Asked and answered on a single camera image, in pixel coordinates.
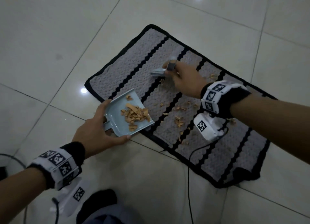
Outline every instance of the gray pants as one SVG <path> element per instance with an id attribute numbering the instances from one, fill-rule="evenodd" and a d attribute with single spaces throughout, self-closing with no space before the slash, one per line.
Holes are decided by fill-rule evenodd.
<path id="1" fill-rule="evenodd" d="M 141 216 L 133 209 L 121 204 L 103 207 L 91 214 L 83 224 L 144 224 Z"/>

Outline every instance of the hand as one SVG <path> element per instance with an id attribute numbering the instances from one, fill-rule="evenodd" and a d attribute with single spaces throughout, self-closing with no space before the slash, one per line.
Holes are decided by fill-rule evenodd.
<path id="1" fill-rule="evenodd" d="M 167 65 L 168 61 L 162 68 L 166 69 Z M 197 99 L 200 99 L 201 90 L 207 84 L 207 81 L 197 72 L 196 67 L 180 61 L 176 61 L 173 71 L 165 71 L 165 74 L 173 78 L 176 88 L 181 93 Z"/>
<path id="2" fill-rule="evenodd" d="M 73 136 L 73 142 L 80 142 L 83 144 L 85 148 L 85 159 L 113 146 L 124 144 L 130 139 L 130 135 L 111 137 L 104 131 L 103 122 L 106 120 L 104 116 L 105 110 L 110 102 L 111 100 L 109 99 L 100 104 L 94 117 L 86 120 Z"/>

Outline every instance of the wristband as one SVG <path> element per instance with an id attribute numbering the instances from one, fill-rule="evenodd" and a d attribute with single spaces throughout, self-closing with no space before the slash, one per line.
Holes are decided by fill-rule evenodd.
<path id="1" fill-rule="evenodd" d="M 79 142 L 72 142 L 38 156 L 28 166 L 37 168 L 46 179 L 46 189 L 57 190 L 67 186 L 81 172 L 85 159 L 85 148 Z"/>
<path id="2" fill-rule="evenodd" d="M 230 106 L 251 93 L 241 84 L 230 81 L 217 81 L 203 87 L 200 96 L 205 111 L 220 118 L 232 118 Z"/>

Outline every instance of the dustpan handle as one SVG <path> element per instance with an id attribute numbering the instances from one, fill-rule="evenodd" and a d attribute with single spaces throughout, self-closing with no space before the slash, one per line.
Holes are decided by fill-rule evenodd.
<path id="1" fill-rule="evenodd" d="M 112 128 L 111 122 L 108 120 L 103 124 L 104 130 L 107 131 L 108 129 Z"/>

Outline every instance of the black shoe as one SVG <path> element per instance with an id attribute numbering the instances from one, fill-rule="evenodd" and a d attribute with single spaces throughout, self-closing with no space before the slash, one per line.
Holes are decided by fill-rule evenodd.
<path id="1" fill-rule="evenodd" d="M 77 215 L 77 224 L 82 224 L 86 220 L 86 218 L 88 218 L 97 210 L 116 203 L 117 197 L 112 189 L 97 191 L 83 203 L 83 206 Z"/>

